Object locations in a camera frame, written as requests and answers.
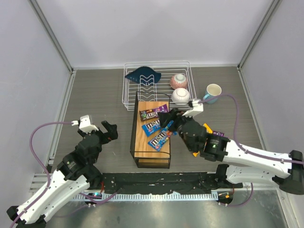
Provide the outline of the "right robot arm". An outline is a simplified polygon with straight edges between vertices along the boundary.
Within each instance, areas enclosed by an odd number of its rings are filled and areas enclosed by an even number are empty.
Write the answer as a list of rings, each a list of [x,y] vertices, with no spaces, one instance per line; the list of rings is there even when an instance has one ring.
[[[210,162],[223,163],[217,168],[218,180],[232,184],[274,184],[290,194],[304,193],[304,158],[301,152],[268,152],[208,133],[203,125],[193,119],[202,112],[203,107],[193,107],[187,111],[173,108],[158,116],[160,125],[177,132],[190,152],[198,152]]]

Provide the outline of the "blue candy bag short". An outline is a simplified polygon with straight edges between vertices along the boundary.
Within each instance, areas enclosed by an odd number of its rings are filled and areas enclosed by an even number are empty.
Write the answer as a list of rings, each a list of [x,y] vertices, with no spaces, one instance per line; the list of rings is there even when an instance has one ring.
[[[169,130],[162,129],[160,133],[148,141],[148,145],[159,152],[172,135],[177,135],[177,132],[171,132]]]

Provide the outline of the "blue candy bag long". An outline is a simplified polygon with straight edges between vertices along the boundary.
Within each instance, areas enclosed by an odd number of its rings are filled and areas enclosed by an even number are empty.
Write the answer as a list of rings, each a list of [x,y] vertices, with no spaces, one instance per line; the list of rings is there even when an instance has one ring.
[[[144,133],[145,133],[145,135],[146,135],[147,137],[150,137],[150,136],[152,136],[152,135],[155,134],[155,133],[160,133],[160,131],[161,131],[162,129],[166,129],[166,130],[167,130],[166,127],[164,127],[164,128],[161,128],[161,127],[160,127],[160,121],[159,121],[159,119],[157,119],[157,120],[155,120],[155,121],[152,121],[152,122],[150,122],[150,123],[144,124],[144,125],[142,126],[142,129],[143,129],[143,131],[144,131]]]

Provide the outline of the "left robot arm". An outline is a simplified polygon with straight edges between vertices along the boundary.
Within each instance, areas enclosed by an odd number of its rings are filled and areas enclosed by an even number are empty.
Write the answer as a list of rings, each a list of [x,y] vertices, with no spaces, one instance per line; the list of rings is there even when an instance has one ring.
[[[88,115],[67,124],[78,127],[77,132],[82,140],[63,158],[52,174],[35,152],[32,152],[46,172],[47,181],[30,199],[7,210],[7,215],[12,220],[11,227],[44,228],[56,212],[74,196],[101,186],[103,175],[94,164],[102,146],[118,138],[117,125],[102,121],[101,124],[106,129],[104,133],[92,123]]]

